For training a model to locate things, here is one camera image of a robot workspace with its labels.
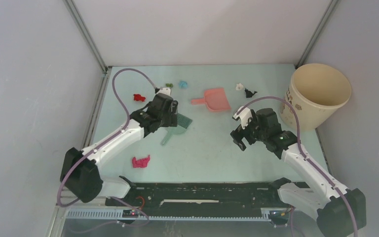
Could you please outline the white paper scrap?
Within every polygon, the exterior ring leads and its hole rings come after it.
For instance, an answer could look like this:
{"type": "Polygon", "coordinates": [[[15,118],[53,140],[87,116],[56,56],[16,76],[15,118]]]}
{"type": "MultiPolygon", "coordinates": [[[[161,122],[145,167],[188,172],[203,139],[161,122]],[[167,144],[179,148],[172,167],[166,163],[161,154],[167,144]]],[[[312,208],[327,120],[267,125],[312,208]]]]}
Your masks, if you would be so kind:
{"type": "Polygon", "coordinates": [[[237,83],[235,86],[236,91],[244,90],[244,85],[241,83],[237,83]]]}

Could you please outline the pink plastic dustpan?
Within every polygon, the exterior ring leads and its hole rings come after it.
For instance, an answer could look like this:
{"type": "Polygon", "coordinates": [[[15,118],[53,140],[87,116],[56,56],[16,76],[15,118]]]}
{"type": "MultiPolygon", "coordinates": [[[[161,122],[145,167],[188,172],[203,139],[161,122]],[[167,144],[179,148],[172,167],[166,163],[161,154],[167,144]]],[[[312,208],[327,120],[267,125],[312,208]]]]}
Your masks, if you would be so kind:
{"type": "Polygon", "coordinates": [[[207,89],[203,93],[202,98],[192,99],[192,105],[206,105],[206,108],[211,112],[222,112],[231,109],[228,102],[225,89],[222,87],[207,89]]]}

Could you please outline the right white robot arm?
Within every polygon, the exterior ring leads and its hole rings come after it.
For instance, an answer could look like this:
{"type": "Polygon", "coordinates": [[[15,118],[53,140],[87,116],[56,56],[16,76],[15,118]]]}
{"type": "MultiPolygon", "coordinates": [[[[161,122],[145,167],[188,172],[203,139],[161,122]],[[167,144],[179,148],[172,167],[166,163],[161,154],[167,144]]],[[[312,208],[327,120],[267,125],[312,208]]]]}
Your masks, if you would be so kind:
{"type": "Polygon", "coordinates": [[[282,130],[273,109],[240,108],[233,119],[240,121],[240,125],[230,135],[242,151],[246,149],[244,140],[250,145],[264,143],[268,151],[294,169],[312,190],[307,192],[281,178],[273,182],[275,188],[267,193],[271,205],[286,203],[295,207],[315,220],[326,237],[346,237],[366,226],[365,195],[359,189],[349,189],[316,163],[293,132],[282,130]]]}

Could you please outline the green plastic brush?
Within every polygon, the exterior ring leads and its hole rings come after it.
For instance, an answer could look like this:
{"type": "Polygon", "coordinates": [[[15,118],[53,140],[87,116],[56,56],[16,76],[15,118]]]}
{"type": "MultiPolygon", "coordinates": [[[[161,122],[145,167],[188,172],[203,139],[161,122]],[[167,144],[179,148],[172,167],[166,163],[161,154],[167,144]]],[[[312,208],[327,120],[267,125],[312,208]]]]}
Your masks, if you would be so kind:
{"type": "Polygon", "coordinates": [[[167,128],[167,133],[160,143],[161,146],[166,146],[168,141],[173,136],[184,134],[191,124],[192,124],[192,119],[190,119],[187,116],[184,116],[180,113],[177,113],[177,126],[167,128]]]}

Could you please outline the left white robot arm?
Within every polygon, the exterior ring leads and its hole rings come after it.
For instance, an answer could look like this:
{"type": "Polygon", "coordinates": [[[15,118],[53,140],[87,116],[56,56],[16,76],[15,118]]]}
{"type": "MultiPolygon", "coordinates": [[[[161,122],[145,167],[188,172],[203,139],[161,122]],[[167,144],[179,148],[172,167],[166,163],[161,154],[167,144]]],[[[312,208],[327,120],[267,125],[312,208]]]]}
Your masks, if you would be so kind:
{"type": "Polygon", "coordinates": [[[69,149],[60,175],[61,187],[66,187],[77,201],[91,202],[96,197],[116,197],[123,205],[132,205],[136,192],[132,182],[123,176],[101,176],[102,168],[133,143],[142,140],[161,127],[177,126],[178,101],[157,93],[143,109],[134,111],[122,127],[99,142],[78,150],[69,149]]]}

